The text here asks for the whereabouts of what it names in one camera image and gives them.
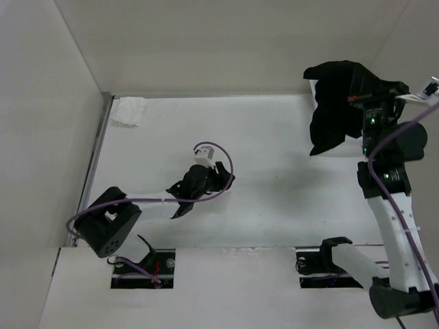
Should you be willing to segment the black tank top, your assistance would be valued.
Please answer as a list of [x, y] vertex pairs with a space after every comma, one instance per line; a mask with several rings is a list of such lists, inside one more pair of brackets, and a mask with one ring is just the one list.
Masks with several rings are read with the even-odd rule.
[[342, 144], [346, 137], [359, 138], [363, 127], [362, 111], [348, 97], [375, 92], [383, 82], [365, 66], [348, 60], [331, 61], [309, 67], [303, 73], [306, 80], [315, 80], [315, 109], [309, 126], [317, 156]]

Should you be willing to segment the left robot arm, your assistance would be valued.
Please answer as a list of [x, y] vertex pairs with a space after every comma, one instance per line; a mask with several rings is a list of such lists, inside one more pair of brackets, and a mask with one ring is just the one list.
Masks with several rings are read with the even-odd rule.
[[181, 218], [193, 210], [195, 203], [209, 201], [227, 191], [234, 179], [222, 162], [216, 162], [213, 167], [191, 166], [181, 180], [158, 195], [129, 196], [112, 186], [70, 220], [68, 228], [73, 228], [99, 258], [106, 258], [122, 246], [141, 216]]

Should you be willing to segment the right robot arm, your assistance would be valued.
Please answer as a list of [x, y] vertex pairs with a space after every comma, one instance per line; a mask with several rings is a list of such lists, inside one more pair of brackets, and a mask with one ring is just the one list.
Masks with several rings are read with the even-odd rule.
[[310, 124], [312, 155], [360, 138], [364, 161], [357, 180], [377, 224], [388, 257], [382, 268], [351, 240], [323, 240], [318, 263], [327, 272], [347, 273], [368, 292], [383, 319], [438, 312], [438, 279], [429, 266], [412, 212], [412, 188], [405, 165], [423, 159], [427, 131], [421, 117], [401, 115], [408, 100], [438, 109], [438, 80], [431, 78], [419, 94], [400, 81], [377, 77], [358, 62], [330, 61], [305, 70], [314, 81], [317, 103]]

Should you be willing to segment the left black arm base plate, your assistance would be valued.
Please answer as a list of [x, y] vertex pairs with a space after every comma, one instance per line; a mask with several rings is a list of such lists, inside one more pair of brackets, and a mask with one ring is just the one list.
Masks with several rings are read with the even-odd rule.
[[112, 289], [173, 289], [174, 272], [176, 268], [175, 249], [156, 249], [155, 253], [149, 252], [137, 266], [156, 277], [160, 282], [154, 281], [131, 265], [124, 263], [119, 257], [112, 256], [107, 259], [112, 265]]

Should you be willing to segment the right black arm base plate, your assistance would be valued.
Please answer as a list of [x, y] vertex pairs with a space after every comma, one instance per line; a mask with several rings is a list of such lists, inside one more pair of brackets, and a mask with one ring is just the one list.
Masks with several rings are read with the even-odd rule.
[[343, 269], [327, 267], [316, 248], [296, 249], [295, 267], [302, 289], [362, 289]]

